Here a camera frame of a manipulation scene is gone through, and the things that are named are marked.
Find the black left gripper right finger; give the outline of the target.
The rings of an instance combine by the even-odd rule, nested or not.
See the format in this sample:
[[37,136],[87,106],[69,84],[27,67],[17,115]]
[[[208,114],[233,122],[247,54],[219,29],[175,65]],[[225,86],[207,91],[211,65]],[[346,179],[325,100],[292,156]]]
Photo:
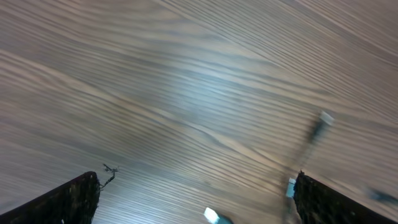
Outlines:
[[293,199],[303,224],[397,224],[302,171],[296,178]]

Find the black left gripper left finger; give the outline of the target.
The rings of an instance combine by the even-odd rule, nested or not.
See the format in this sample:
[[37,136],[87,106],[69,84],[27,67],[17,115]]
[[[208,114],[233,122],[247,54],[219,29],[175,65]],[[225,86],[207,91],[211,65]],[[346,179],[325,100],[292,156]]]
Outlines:
[[1,215],[1,224],[91,224],[100,198],[93,171]]

